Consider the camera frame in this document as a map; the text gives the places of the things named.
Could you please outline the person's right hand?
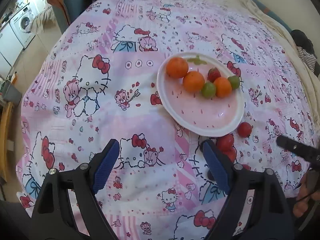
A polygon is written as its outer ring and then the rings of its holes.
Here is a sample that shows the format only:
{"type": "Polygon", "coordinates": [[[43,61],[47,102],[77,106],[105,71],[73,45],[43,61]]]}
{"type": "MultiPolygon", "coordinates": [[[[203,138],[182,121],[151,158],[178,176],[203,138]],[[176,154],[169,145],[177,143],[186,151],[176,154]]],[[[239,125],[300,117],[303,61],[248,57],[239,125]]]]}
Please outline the person's right hand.
{"type": "Polygon", "coordinates": [[[299,193],[297,195],[296,203],[293,207],[293,215],[296,218],[302,217],[304,213],[308,210],[308,201],[309,199],[313,199],[314,201],[319,201],[320,199],[320,192],[315,191],[311,194],[311,191],[307,188],[307,180],[308,180],[309,172],[303,175],[300,183],[301,186],[299,188],[299,193]]]}

